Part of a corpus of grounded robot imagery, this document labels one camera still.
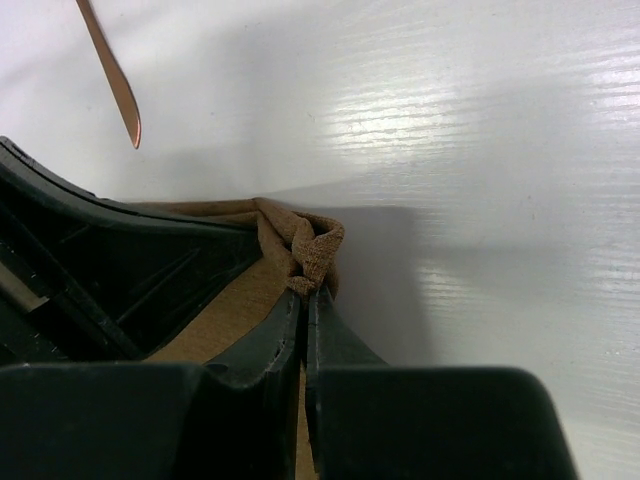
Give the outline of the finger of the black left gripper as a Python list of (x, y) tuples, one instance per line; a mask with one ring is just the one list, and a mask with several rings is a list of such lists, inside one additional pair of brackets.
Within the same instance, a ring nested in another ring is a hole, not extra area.
[(256, 231), (99, 198), (1, 142), (1, 359), (140, 360), (260, 257)]

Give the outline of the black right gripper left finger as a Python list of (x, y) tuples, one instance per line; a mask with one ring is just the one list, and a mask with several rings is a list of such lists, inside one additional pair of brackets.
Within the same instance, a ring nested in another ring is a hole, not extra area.
[(291, 479), (300, 298), (194, 363), (16, 365), (1, 371), (5, 479)]

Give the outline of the brown cloth napkin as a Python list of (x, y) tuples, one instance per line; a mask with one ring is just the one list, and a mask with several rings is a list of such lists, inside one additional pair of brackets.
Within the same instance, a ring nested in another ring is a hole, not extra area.
[(223, 289), (175, 339), (152, 354), (153, 362), (202, 363), (238, 341), (266, 317), (276, 296), (291, 287), (307, 301), (323, 283), (337, 293), (335, 256), (343, 225), (264, 199), (150, 203), (152, 209), (256, 226), (263, 258)]

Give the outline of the brown wooden knife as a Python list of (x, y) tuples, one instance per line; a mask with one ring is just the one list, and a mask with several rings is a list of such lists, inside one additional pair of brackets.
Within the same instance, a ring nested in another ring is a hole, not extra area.
[(83, 21), (102, 65), (113, 98), (134, 149), (141, 143), (142, 125), (139, 108), (130, 83), (122, 70), (89, 0), (77, 0)]

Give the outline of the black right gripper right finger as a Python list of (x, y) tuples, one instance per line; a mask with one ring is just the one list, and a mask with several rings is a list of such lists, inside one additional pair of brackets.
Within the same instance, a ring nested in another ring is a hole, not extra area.
[(306, 413), (323, 479), (574, 479), (554, 404), (505, 367), (386, 364), (327, 288), (308, 306)]

